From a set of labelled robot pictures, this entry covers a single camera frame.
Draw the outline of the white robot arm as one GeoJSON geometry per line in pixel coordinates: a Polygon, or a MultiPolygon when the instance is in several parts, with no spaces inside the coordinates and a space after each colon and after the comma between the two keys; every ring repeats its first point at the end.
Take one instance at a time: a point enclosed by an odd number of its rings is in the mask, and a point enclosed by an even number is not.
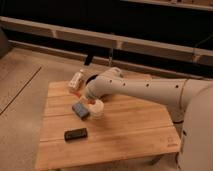
{"type": "Polygon", "coordinates": [[[180,171],[213,171],[213,80],[127,79],[113,67],[86,81],[85,96],[123,94],[185,112],[178,154],[180,171]]]}

